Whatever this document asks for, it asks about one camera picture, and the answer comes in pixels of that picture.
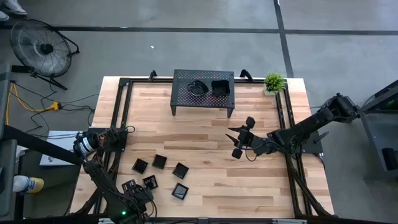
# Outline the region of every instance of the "table leg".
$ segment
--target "table leg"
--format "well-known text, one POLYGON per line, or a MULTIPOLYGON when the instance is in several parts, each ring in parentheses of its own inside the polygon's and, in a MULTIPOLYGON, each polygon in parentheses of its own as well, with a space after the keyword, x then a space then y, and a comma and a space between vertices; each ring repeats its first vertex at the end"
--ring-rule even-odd
POLYGON ((233 109, 233 108, 231 108, 231 109, 227 109, 227 110, 226 110, 226 116, 227 116, 228 118, 230 118, 230 117, 231 117, 231 115, 232 115, 232 111, 234 111, 234 109, 233 109))
POLYGON ((172 108, 172 114, 173 114, 173 116, 175 116, 175 111, 177 110, 177 107, 176 106, 171 106, 171 108, 172 108))

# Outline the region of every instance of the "small black box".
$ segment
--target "small black box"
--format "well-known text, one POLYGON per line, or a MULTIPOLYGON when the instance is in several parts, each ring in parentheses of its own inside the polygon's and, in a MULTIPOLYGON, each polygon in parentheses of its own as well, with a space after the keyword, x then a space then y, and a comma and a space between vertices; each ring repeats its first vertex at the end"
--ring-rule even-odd
POLYGON ((166 160, 167 160, 167 157, 160 156, 160 155, 156 154, 155 159, 152 163, 152 166, 159 168, 159 169, 163 169, 164 165, 166 164, 166 160))
POLYGON ((178 163, 173 170, 173 174, 181 179, 184 179, 185 174, 187 174, 188 170, 188 167, 182 165, 181 163, 178 163))
POLYGON ((147 177, 147 178, 143 179, 142 181, 143 181, 144 185, 151 190, 157 188, 157 182, 156 182, 155 175, 147 177))
POLYGON ((172 195, 178 199, 184 200, 184 198, 188 192, 188 189, 189 189, 188 187, 186 187, 180 183, 177 183, 174 187, 172 195))
POLYGON ((147 162, 143 161, 142 159, 137 159, 136 163, 131 169, 137 171, 140 174, 143 174, 147 166, 147 162))

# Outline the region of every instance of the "wooden tabletop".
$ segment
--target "wooden tabletop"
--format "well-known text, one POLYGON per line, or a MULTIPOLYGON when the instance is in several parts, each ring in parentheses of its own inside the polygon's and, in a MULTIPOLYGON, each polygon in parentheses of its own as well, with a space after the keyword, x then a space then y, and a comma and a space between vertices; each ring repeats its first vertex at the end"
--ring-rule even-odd
MULTIPOLYGON (((110 126, 119 78, 104 77, 93 127, 110 126)), ((294 119, 298 123, 311 115, 304 81, 301 78, 287 81, 294 119)), ((236 84, 236 107, 230 119, 226 117, 226 109, 217 108, 177 107, 176 116, 172 116, 171 90, 171 83, 133 85, 127 125, 135 126, 136 132, 129 134, 126 150, 122 153, 116 183, 118 189, 122 192, 121 184, 128 180, 135 179, 142 184, 143 178, 155 175, 159 185, 153 190, 158 217, 293 217, 284 156, 277 152, 259 156, 255 162, 249 162, 244 155, 237 160, 231 156, 233 143, 224 135, 237 137, 238 134, 227 127, 245 124, 248 116, 256 120, 254 134, 266 136, 266 133, 279 129, 275 97, 265 96, 261 84, 236 84), (168 158, 164 170, 151 166, 155 154, 168 158), (137 158, 149 163, 143 175, 131 170, 137 158), (183 180, 172 174, 178 162, 189 167, 183 180), (189 188, 184 200, 171 195, 176 183, 189 188)), ((250 151, 248 156, 254 158, 250 151)), ((321 162, 314 155, 304 154, 302 159, 309 189, 325 209, 333 213, 321 162)), ((71 212, 81 208, 95 188, 82 169, 71 212)), ((298 196, 304 211, 301 190, 298 190, 298 196)), ((147 204, 147 208, 150 213, 151 205, 147 204)))

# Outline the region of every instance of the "gray floor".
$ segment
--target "gray floor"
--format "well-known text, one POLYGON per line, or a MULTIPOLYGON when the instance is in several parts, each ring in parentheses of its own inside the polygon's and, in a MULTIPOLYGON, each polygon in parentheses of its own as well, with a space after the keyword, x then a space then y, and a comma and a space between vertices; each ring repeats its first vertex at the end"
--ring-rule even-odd
MULTIPOLYGON (((271 0, 19 0, 29 17, 55 25, 120 27, 216 27, 277 28, 271 0)), ((280 0, 286 29, 397 30, 398 3, 393 0, 280 0)), ((59 81, 69 90, 53 98, 79 99, 98 93, 106 75, 148 75, 156 70, 172 75, 175 68, 248 69, 255 77, 275 70, 285 74, 278 34, 201 34, 156 32, 63 32, 79 44, 69 72, 59 81)), ((397 79, 398 36, 288 35, 295 77, 304 78, 311 106, 322 104, 337 92, 358 105, 397 79)), ((9 46, 9 31, 0 30, 0 63, 19 64, 9 46)), ((15 74, 18 82, 43 95, 49 86, 15 74)), ((20 90, 33 107, 40 97, 20 90)), ((96 97, 79 102, 95 106, 96 97)), ((34 127, 31 113, 16 100, 11 103, 11 124, 21 130, 34 127)), ((88 111, 49 112, 43 117, 51 130, 83 130, 88 111)), ((43 133, 45 128, 36 130, 43 133)), ((326 175, 337 215, 383 222, 398 222, 398 184, 365 184, 363 176, 374 166, 365 132, 359 120, 353 124, 329 124, 322 131, 326 175)), ((32 161, 40 155, 32 154, 32 161)), ((45 189, 28 198, 28 217, 61 215, 67 209, 78 170, 29 169, 32 175, 53 178, 51 172, 68 172, 66 184, 45 189)))

